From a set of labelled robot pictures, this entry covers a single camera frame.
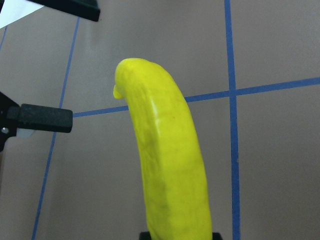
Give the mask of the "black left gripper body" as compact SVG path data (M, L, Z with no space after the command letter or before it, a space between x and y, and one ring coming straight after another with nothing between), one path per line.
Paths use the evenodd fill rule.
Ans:
M5 148L5 143L10 137L17 135L17 114L20 106L6 96L0 93L0 151Z

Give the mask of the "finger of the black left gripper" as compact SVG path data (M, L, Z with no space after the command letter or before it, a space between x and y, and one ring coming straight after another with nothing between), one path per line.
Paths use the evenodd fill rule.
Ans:
M6 119L19 129L70 133L73 127L71 110L25 103L11 106Z

